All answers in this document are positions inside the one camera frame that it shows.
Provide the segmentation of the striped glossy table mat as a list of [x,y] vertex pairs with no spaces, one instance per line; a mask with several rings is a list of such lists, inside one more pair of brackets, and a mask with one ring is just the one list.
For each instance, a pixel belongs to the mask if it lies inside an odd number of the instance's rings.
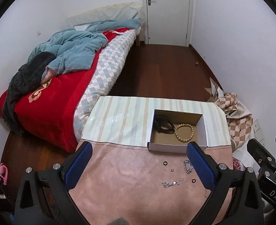
[[81,139],[145,147],[156,109],[201,114],[207,145],[231,144],[225,114],[215,104],[147,97],[100,97],[84,125]]

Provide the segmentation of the checkered beige cloth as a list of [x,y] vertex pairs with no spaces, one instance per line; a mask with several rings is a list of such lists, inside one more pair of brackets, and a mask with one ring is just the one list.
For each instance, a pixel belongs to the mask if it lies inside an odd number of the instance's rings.
[[232,151],[241,147],[253,128],[252,113],[238,99],[236,94],[227,93],[218,98],[215,104],[222,109],[228,124]]

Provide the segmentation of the white power strip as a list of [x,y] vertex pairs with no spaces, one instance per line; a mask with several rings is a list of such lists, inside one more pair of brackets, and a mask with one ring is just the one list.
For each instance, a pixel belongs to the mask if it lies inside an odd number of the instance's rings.
[[263,129],[261,128],[259,120],[256,119],[254,121],[253,129],[254,129],[254,136],[257,139],[257,141],[262,146],[265,146],[265,135],[264,135]]

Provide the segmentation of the blue quilt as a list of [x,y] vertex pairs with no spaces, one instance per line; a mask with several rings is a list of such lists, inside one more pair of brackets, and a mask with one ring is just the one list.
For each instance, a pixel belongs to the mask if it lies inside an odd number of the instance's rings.
[[122,28],[138,29],[140,25],[141,21],[136,18],[94,22],[88,24],[84,31],[66,29],[53,34],[48,41],[36,46],[28,61],[40,52],[47,51],[55,55],[56,58],[48,64],[42,76],[46,76],[48,70],[52,70],[55,75],[89,70],[96,52],[109,42],[103,32]]

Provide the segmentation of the pink object on floor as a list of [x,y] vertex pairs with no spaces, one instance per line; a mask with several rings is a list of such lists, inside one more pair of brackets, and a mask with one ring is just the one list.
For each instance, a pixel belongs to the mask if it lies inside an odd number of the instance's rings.
[[7,185],[7,180],[8,180],[8,168],[1,163],[0,164],[0,182],[3,185]]

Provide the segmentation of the black fuzzy blanket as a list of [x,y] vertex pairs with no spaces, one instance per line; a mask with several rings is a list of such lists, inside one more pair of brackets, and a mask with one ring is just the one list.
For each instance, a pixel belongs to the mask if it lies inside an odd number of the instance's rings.
[[2,118],[11,131],[23,135],[26,130],[14,111],[15,104],[25,95],[34,92],[41,82],[45,67],[56,59],[51,52],[40,52],[32,60],[22,65],[10,81],[3,105]]

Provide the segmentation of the black wristband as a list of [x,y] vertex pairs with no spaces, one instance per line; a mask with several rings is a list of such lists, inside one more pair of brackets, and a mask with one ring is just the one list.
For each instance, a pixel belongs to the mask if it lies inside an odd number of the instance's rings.
[[157,132],[164,134],[172,134],[175,131],[174,124],[166,116],[156,116],[154,119],[154,127]]

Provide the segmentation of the white cardboard jewelry box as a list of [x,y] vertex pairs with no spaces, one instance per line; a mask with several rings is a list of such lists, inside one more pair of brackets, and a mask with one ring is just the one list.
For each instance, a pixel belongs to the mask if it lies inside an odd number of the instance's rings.
[[[154,127],[156,116],[166,116],[174,124],[174,133],[159,133]],[[185,154],[187,145],[196,142],[203,150],[209,146],[204,115],[191,112],[155,109],[147,147],[149,151]]]

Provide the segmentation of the torn cardboard pieces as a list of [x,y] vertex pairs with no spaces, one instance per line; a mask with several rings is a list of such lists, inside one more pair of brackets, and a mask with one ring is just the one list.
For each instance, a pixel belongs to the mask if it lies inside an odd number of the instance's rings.
[[209,94],[209,99],[207,100],[207,102],[214,103],[219,98],[224,97],[225,93],[212,78],[209,78],[209,80],[210,80],[210,87],[205,88],[205,91]]

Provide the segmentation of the white door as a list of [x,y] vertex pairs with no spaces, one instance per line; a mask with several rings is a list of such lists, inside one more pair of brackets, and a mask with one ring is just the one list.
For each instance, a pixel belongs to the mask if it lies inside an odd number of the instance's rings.
[[187,47],[192,35],[195,0],[143,0],[145,43]]

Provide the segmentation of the red white plastic bag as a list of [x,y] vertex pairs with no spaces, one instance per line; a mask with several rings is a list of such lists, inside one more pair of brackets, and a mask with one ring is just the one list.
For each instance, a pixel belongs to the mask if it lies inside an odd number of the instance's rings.
[[233,170],[244,171],[245,166],[243,165],[243,163],[240,160],[233,158]]

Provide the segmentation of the bed with checkered mattress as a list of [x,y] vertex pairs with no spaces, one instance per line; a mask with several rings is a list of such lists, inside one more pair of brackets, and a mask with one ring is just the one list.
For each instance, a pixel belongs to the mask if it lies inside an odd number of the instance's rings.
[[98,99],[107,95],[139,39],[140,3],[108,5],[68,18],[69,28],[36,46],[0,97],[14,133],[73,153]]

